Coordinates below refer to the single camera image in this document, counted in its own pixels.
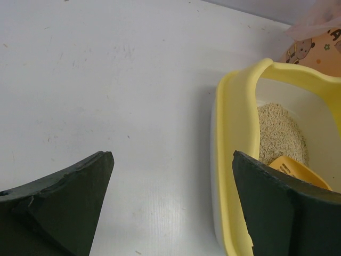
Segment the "yellow litter scoop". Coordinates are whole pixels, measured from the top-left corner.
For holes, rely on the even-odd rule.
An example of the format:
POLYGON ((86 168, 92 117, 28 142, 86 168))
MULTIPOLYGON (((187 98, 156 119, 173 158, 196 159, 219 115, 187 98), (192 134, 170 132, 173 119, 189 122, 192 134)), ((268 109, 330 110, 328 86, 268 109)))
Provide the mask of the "yellow litter scoop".
POLYGON ((311 183, 317 187, 332 191, 332 188, 318 174, 306 165, 288 156, 278 157, 269 165, 269 167, 307 183, 311 183))

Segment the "yellow litter box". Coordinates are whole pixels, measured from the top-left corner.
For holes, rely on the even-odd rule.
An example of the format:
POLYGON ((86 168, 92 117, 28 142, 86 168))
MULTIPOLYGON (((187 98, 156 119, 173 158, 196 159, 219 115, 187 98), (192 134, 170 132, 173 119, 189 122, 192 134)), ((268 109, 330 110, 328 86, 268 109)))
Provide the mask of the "yellow litter box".
POLYGON ((254 255, 232 162, 235 151, 259 161, 257 107, 266 103, 282 105, 298 123, 310 168, 340 194, 340 78, 271 59, 225 75, 212 110, 210 174, 215 234, 226 255, 254 255))

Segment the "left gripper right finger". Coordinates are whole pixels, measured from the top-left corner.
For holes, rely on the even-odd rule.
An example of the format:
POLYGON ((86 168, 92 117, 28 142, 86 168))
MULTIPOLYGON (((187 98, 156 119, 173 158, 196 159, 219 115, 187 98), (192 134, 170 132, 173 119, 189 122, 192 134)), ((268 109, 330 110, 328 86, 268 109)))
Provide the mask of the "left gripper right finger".
POLYGON ((254 255, 340 255, 340 194, 235 151, 232 169, 254 255))

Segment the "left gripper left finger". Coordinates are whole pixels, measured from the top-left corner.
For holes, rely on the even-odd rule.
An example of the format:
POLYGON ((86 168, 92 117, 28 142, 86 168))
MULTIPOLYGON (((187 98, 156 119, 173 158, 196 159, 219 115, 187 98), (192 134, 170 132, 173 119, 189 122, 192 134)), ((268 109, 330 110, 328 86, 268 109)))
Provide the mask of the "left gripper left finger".
POLYGON ((114 167, 99 151, 1 192, 1 255, 89 255, 114 167))

